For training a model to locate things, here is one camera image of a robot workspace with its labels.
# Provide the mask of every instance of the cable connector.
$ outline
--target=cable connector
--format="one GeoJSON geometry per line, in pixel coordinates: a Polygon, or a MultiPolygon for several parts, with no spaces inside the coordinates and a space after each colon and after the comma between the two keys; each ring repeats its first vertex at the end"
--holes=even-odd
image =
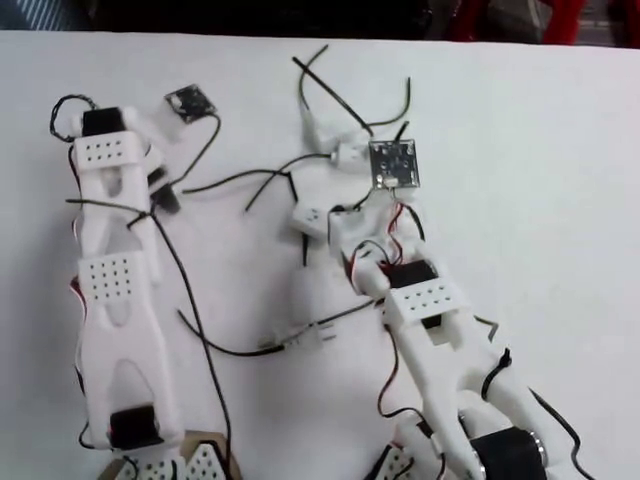
{"type": "Polygon", "coordinates": [[[359,130],[338,140],[330,163],[347,173],[369,173],[369,159],[369,137],[364,130],[359,130]]]}
{"type": "Polygon", "coordinates": [[[287,349],[293,347],[305,351],[316,350],[321,348],[324,342],[334,340],[336,337],[333,323],[320,325],[316,322],[304,326],[276,327],[272,338],[262,342],[260,348],[281,345],[287,349]]]}

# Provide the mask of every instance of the white connector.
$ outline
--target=white connector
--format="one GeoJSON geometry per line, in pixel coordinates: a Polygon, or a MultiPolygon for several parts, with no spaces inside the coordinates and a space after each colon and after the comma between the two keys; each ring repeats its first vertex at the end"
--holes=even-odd
{"type": "Polygon", "coordinates": [[[364,130],[339,138],[331,155],[331,163],[343,172],[369,173],[369,140],[369,135],[364,130]]]}
{"type": "Polygon", "coordinates": [[[316,240],[324,241],[327,238],[327,214],[318,208],[296,205],[291,213],[290,225],[316,240]]]}

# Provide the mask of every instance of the small circuit board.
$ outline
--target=small circuit board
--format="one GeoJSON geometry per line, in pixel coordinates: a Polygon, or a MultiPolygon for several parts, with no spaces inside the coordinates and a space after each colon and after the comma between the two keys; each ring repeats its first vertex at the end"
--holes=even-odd
{"type": "Polygon", "coordinates": [[[165,95],[164,99],[186,124],[216,113],[216,107],[211,100],[195,84],[171,92],[165,95]]]}
{"type": "Polygon", "coordinates": [[[369,155],[373,188],[420,186],[415,140],[369,142],[369,155]]]}

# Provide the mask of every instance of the hole pattern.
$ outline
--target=hole pattern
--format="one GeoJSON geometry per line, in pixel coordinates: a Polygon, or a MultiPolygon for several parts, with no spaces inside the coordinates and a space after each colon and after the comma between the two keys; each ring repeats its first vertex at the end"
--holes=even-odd
{"type": "Polygon", "coordinates": [[[428,313],[430,309],[439,309],[447,307],[447,304],[453,304],[455,298],[454,292],[449,291],[446,284],[429,285],[427,288],[422,287],[420,290],[412,292],[403,292],[402,297],[405,308],[416,315],[428,313]]]}
{"type": "Polygon", "coordinates": [[[134,293],[129,263],[126,258],[116,258],[89,264],[84,278],[90,278],[86,288],[92,292],[94,300],[118,301],[134,293]]]}
{"type": "Polygon", "coordinates": [[[118,140],[113,146],[111,142],[105,144],[87,144],[87,162],[98,163],[103,159],[112,158],[113,155],[121,157],[123,154],[121,143],[122,142],[118,140]]]}

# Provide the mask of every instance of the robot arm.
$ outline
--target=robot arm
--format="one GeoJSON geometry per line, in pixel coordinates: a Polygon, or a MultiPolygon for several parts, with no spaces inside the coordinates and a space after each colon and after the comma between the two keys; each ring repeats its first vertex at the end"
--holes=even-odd
{"type": "Polygon", "coordinates": [[[428,428],[410,418],[399,429],[420,478],[434,478],[427,461],[434,451],[459,479],[582,478],[572,470],[555,420],[517,370],[505,368],[510,357],[487,339],[446,266],[421,238],[411,190],[394,188],[402,177],[393,164],[404,160],[387,156],[388,168],[377,178],[374,161],[372,155],[374,189],[367,201],[329,213],[329,244],[354,290],[384,302],[382,322],[422,396],[428,428]],[[458,407],[463,390],[508,422],[487,431],[485,421],[484,432],[470,432],[472,423],[461,421],[458,407]]]}
{"type": "Polygon", "coordinates": [[[79,370],[91,441],[122,451],[178,446],[184,429],[153,308],[153,286],[161,279],[155,227],[148,217],[130,232],[126,227],[135,210],[150,208],[142,142],[131,131],[80,137],[74,155],[85,198],[134,209],[83,208],[79,283],[87,315],[79,370]],[[123,235],[133,247],[113,241],[123,235]]]}

